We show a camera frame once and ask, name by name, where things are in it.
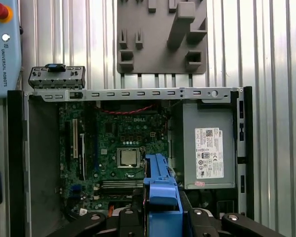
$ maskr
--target gray wall-mounted holder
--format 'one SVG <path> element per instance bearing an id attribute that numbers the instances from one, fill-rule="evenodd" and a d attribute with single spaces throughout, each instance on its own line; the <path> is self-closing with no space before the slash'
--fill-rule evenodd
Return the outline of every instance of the gray wall-mounted holder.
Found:
<path id="1" fill-rule="evenodd" d="M 205 0 L 118 0 L 117 32 L 120 73 L 206 71 Z"/>

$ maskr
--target pink sticker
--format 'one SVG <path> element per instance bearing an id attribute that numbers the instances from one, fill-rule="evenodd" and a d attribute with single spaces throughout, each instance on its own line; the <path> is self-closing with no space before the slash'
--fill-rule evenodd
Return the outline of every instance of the pink sticker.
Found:
<path id="1" fill-rule="evenodd" d="M 205 183 L 201 181 L 195 181 L 194 183 L 196 186 L 205 187 Z"/>

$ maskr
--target motherboard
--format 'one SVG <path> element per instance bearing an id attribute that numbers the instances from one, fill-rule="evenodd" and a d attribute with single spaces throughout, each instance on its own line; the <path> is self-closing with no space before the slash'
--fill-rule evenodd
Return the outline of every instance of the motherboard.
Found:
<path id="1" fill-rule="evenodd" d="M 70 102 L 59 105 L 59 123 L 60 194 L 79 215 L 129 206 L 143 186 L 146 154 L 168 155 L 163 110 L 110 112 Z"/>

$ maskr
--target red wire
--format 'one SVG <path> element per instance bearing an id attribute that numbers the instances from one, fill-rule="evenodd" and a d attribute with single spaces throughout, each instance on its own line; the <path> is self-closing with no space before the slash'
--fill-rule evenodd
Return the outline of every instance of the red wire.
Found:
<path id="1" fill-rule="evenodd" d="M 134 111 L 129 111 L 129 112 L 114 112 L 114 111 L 108 111 L 108 110 L 102 110 L 102 112 L 108 113 L 108 114 L 110 114 L 110 115 L 132 115 L 132 114 L 139 113 L 139 112 L 141 112 L 141 111 L 148 110 L 148 109 L 150 109 L 152 106 L 154 106 L 154 105 L 149 105 L 149 106 L 144 107 L 144 108 L 142 108 L 142 109 L 134 110 Z"/>

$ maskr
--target barcode sticker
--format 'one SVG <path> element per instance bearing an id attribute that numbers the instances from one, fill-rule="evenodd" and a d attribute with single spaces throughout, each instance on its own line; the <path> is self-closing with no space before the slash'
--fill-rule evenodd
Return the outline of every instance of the barcode sticker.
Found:
<path id="1" fill-rule="evenodd" d="M 223 178 L 222 131 L 219 128 L 196 128 L 196 178 Z"/>

